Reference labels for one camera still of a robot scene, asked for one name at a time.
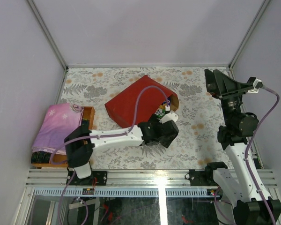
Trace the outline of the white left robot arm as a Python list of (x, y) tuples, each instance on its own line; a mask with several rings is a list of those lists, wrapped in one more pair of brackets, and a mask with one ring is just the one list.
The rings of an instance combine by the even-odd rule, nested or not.
[(161, 119), (152, 115), (147, 122), (118, 130), (89, 130), (81, 125), (64, 139), (68, 166), (81, 184), (88, 185), (93, 180), (89, 159), (94, 151), (158, 144), (168, 148), (179, 133), (177, 120), (178, 116), (170, 112)]

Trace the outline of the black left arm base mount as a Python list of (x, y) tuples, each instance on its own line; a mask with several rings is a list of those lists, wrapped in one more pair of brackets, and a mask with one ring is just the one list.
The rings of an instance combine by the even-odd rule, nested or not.
[(68, 170), (67, 172), (66, 184), (69, 183), (70, 186), (106, 186), (107, 184), (107, 171), (93, 171), (91, 176), (83, 179), (78, 178), (76, 174), (71, 181), (70, 179), (73, 176), (74, 170)]

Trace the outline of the red paper bag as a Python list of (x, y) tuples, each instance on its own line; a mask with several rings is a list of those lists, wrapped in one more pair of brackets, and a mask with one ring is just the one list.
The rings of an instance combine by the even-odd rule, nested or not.
[(137, 112), (135, 124), (148, 121), (168, 97), (170, 109), (176, 111), (179, 108), (177, 94), (145, 75), (105, 103), (105, 108), (121, 128), (128, 128), (133, 125), (134, 112)]

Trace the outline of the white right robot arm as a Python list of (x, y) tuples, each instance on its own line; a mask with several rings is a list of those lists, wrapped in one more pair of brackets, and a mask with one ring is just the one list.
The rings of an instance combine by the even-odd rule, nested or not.
[(233, 207), (236, 225), (274, 225), (281, 214), (281, 202), (273, 199), (265, 188), (251, 157), (250, 148), (260, 125), (256, 114), (242, 112), (243, 95), (264, 89), (276, 96), (276, 101), (266, 113), (268, 116), (278, 105), (280, 96), (263, 82), (250, 77), (246, 83), (237, 82), (219, 70), (205, 69), (207, 92), (220, 100), (224, 126), (219, 126), (218, 142), (229, 157), (236, 178), (224, 162), (208, 163), (204, 179), (209, 185), (217, 184)]

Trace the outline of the blue Doritos chip bag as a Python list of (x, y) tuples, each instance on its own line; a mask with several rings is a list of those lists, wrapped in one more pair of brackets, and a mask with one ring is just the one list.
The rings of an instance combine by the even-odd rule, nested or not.
[(162, 106), (170, 106), (171, 104), (171, 98), (168, 97), (165, 101), (163, 101)]

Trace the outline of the green Fox's spring tea candy bag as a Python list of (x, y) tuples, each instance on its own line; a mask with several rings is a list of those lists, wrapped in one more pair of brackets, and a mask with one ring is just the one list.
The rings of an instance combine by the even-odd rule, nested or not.
[(160, 107), (156, 110), (156, 112), (155, 112), (155, 115), (156, 115), (159, 119), (161, 119), (165, 114), (166, 114), (165, 106), (163, 106), (163, 107), (160, 106)]

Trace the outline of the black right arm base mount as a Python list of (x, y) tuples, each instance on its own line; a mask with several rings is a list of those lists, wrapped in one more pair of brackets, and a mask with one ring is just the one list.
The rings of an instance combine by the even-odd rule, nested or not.
[(213, 179), (213, 172), (219, 168), (227, 169), (224, 162), (211, 162), (207, 163), (204, 170), (190, 169), (185, 175), (185, 179), (190, 182), (191, 186), (217, 186)]

